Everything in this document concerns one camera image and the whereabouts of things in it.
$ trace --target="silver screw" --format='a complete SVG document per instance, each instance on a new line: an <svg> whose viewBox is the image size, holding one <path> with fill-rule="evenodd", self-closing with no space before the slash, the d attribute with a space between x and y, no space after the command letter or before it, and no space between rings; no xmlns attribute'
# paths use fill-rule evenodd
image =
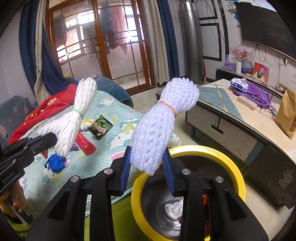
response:
<svg viewBox="0 0 296 241"><path fill-rule="evenodd" d="M218 183L222 183L224 181L223 177L216 177L215 181Z"/></svg>
<svg viewBox="0 0 296 241"><path fill-rule="evenodd" d="M189 175L189 174L190 174L190 170L189 170L189 169L183 169L183 170L182 170L182 173L183 173L184 175Z"/></svg>
<svg viewBox="0 0 296 241"><path fill-rule="evenodd" d="M73 176L71 177L71 182L75 183L79 180L79 176Z"/></svg>
<svg viewBox="0 0 296 241"><path fill-rule="evenodd" d="M104 170L104 173L107 175L111 174L112 172L113 172L113 170L111 168L107 168Z"/></svg>

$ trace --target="hello kitty bedding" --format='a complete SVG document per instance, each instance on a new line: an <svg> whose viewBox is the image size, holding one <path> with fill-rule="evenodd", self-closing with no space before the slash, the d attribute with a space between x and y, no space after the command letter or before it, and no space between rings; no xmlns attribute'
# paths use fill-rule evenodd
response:
<svg viewBox="0 0 296 241"><path fill-rule="evenodd" d="M73 105L55 116L39 122L24 137L36 137L38 128L47 122L61 117L72 109ZM79 175L81 178L94 176L99 171L110 167L114 159L122 157L136 125L143 116L103 91L97 91L94 101L84 116L84 120L91 119L94 116L98 117L99 115L103 115L109 120L113 127L100 140L89 131L83 132L84 136L95 145L95 153L87 156L82 150L71 150L67 156L68 166L60 173L53 173L50 168L45 168L44 165L47 160L41 154L35 156L34 162L25 168L25 175L19 182L24 189L24 194L33 216L36 217L42 212L71 176ZM173 134L169 142L169 148L180 145L179 138ZM54 153L53 149L49 150L49 157ZM133 181L139 173L138 170L131 168L128 189L125 195L130 193ZM121 198L113 198L112 203ZM90 213L90 201L91 196L88 196L86 215Z"/></svg>

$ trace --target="silver floor-standing air conditioner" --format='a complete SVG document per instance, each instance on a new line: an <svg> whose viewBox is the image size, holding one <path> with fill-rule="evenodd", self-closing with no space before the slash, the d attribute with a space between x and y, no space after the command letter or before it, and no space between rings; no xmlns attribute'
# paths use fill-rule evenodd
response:
<svg viewBox="0 0 296 241"><path fill-rule="evenodd" d="M193 2L179 4L183 27L186 75L194 83L204 82L202 32L197 6Z"/></svg>

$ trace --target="red blanket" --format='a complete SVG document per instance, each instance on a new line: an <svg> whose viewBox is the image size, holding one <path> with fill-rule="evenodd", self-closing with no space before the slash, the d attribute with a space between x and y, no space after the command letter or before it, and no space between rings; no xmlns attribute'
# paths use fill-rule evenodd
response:
<svg viewBox="0 0 296 241"><path fill-rule="evenodd" d="M68 89L47 98L37 107L12 134L8 145L19 140L38 122L61 112L74 103L77 86L70 84Z"/></svg>

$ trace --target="green food package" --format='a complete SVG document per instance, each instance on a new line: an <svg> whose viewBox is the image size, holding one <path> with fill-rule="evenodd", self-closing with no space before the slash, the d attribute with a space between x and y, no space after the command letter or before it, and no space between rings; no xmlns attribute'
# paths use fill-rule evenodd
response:
<svg viewBox="0 0 296 241"><path fill-rule="evenodd" d="M102 115L88 128L100 140L112 128L112 124Z"/></svg>

